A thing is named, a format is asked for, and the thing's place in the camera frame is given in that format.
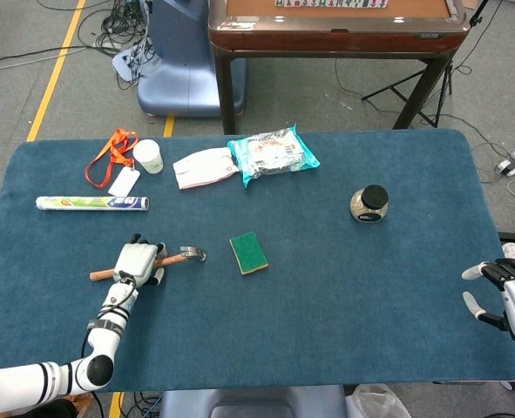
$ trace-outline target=white paper cup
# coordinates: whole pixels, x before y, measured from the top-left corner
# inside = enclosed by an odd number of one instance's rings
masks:
[[[152,139],[143,139],[133,148],[133,157],[147,172],[156,174],[162,171],[163,163],[160,147]]]

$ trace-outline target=metal hammer head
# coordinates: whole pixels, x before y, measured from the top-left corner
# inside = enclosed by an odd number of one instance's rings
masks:
[[[183,257],[190,260],[203,262],[207,259],[205,252],[196,246],[181,246],[180,251]]]

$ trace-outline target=table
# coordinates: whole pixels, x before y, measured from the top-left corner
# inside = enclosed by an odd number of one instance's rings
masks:
[[[157,139],[165,170],[141,175],[132,194],[151,206],[135,213],[34,206],[39,195],[102,194],[83,169],[105,140],[19,147],[0,192],[0,367],[77,359],[111,285],[88,274],[112,267],[139,232],[170,253],[199,246],[207,261],[170,266],[164,286],[140,289],[106,390],[515,379],[515,343],[462,301],[468,290],[503,309],[493,285],[460,278],[502,255],[464,136],[302,137],[316,170],[185,191],[172,162],[227,138]],[[365,225],[349,200],[370,183],[387,188],[390,207]],[[228,240],[248,231],[269,268],[242,277]]]
[[[389,0],[385,9],[286,8],[274,0],[211,0],[225,134],[236,131],[231,62],[236,57],[419,59],[427,65],[394,129],[407,128],[470,25],[461,0]]]

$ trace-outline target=table leg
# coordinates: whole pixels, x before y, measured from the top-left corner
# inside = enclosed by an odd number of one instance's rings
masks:
[[[400,112],[393,129],[407,129],[410,126],[414,117],[422,109],[422,105],[430,95],[433,87],[441,77],[441,74],[445,71],[445,67],[450,60],[450,58],[433,58],[429,60],[427,67],[425,67],[424,74],[422,74],[414,91],[410,94],[408,102]]]
[[[219,87],[220,114],[225,135],[235,135],[236,121],[234,115],[234,88],[232,86],[232,69],[229,57],[214,56],[216,83]]]

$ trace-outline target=orange lanyard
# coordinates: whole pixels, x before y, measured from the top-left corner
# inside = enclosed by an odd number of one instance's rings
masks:
[[[135,140],[131,144],[129,143],[130,135],[135,137]],[[123,154],[130,151],[138,142],[139,137],[137,136],[137,133],[133,131],[126,131],[124,128],[118,128],[110,137],[106,145],[104,145],[104,148],[102,148],[102,150],[98,153],[98,156],[85,168],[85,178],[87,181],[95,187],[102,189],[108,185],[108,182],[112,177],[112,169],[114,165],[123,164],[134,168],[135,160],[133,158],[124,157]],[[99,161],[102,156],[108,152],[108,150],[110,150],[110,164],[108,165],[108,168],[106,168],[106,177],[104,177],[102,183],[94,183],[91,180],[89,171],[91,170],[92,166],[95,165],[97,161]]]

